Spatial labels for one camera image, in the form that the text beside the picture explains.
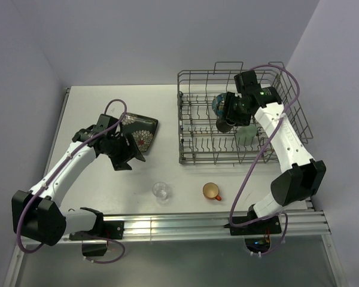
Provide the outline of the dark brown mug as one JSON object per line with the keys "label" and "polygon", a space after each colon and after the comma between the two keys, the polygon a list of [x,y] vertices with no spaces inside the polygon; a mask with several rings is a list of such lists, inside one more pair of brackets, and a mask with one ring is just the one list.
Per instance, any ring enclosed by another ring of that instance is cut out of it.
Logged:
{"label": "dark brown mug", "polygon": [[235,123],[233,123],[223,117],[218,117],[215,125],[219,132],[228,133],[229,131],[231,131],[232,128],[234,128]]}

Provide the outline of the clear glass tumbler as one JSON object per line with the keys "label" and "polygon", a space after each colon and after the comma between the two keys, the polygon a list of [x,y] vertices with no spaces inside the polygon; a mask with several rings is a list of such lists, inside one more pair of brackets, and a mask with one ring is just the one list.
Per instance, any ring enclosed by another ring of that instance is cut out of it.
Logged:
{"label": "clear glass tumbler", "polygon": [[152,193],[158,202],[164,203],[169,196],[169,186],[165,182],[156,182],[152,187]]}

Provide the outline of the green ceramic cup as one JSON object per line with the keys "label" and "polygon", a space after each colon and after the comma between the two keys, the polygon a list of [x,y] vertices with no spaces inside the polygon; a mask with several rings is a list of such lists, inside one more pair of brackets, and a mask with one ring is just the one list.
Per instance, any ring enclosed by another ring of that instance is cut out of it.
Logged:
{"label": "green ceramic cup", "polygon": [[235,136],[239,145],[251,145],[252,141],[257,136],[257,128],[253,124],[250,124],[249,126],[242,126],[239,130],[237,130]]}

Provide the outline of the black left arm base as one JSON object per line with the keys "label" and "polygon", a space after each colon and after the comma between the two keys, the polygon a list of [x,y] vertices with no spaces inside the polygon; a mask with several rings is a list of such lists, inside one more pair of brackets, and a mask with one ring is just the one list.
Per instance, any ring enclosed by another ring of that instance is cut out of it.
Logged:
{"label": "black left arm base", "polygon": [[[125,254],[125,245],[119,242],[123,238],[124,221],[104,221],[90,231],[78,231],[69,235],[70,241],[81,241],[81,253],[84,259],[94,264],[110,264],[119,261]],[[120,248],[120,254],[114,259],[104,261],[98,258],[110,251],[111,245]]]}

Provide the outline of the orange small mug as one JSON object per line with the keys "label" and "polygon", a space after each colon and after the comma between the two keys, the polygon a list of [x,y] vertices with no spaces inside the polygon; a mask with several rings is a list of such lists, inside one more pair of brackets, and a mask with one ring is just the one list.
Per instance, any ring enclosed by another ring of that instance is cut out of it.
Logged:
{"label": "orange small mug", "polygon": [[217,184],[213,182],[206,183],[202,188],[203,195],[205,198],[210,200],[221,201],[220,190]]}

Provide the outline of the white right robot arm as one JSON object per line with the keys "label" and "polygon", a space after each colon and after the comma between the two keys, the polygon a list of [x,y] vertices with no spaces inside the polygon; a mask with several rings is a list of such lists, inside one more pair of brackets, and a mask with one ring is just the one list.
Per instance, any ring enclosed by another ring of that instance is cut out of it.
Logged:
{"label": "white right robot arm", "polygon": [[245,186],[256,163],[271,145],[280,164],[281,174],[271,183],[270,192],[251,208],[247,226],[253,233],[267,227],[268,218],[280,214],[295,201],[314,196],[326,173],[323,161],[316,161],[300,141],[285,104],[276,88],[262,87],[254,70],[241,72],[234,77],[239,97],[227,93],[223,121],[246,126],[250,119],[261,125],[267,141],[263,144],[242,183]]}

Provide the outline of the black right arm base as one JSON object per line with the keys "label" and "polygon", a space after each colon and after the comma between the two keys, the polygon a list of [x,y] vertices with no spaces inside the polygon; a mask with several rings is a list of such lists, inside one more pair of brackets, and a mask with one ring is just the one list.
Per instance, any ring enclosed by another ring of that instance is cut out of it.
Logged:
{"label": "black right arm base", "polygon": [[246,216],[233,216],[232,222],[235,225],[245,224],[242,227],[225,224],[223,228],[229,230],[231,236],[253,236],[253,235],[272,235],[281,234],[282,228],[279,216],[273,216],[269,219],[262,219],[248,224],[249,221],[257,219],[254,211],[249,211]]}

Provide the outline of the blue-brown ceramic bowl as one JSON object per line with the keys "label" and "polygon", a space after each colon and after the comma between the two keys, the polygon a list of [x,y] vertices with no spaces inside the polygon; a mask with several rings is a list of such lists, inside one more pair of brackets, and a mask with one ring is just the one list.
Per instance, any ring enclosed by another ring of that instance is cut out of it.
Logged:
{"label": "blue-brown ceramic bowl", "polygon": [[212,100],[212,110],[217,117],[222,117],[227,93],[221,93]]}

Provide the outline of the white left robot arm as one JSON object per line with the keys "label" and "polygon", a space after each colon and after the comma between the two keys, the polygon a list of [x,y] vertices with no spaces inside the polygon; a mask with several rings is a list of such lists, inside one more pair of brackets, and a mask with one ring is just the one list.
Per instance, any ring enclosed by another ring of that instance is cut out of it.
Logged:
{"label": "white left robot arm", "polygon": [[133,135],[123,130],[123,124],[134,122],[129,114],[121,119],[101,114],[96,124],[76,132],[64,156],[39,183],[13,195],[13,229],[18,242],[27,237],[53,246],[66,234],[84,232],[91,239],[103,235],[102,212],[82,207],[68,215],[60,205],[80,174],[100,155],[110,159],[115,171],[131,170],[128,162],[133,158],[145,160]]}

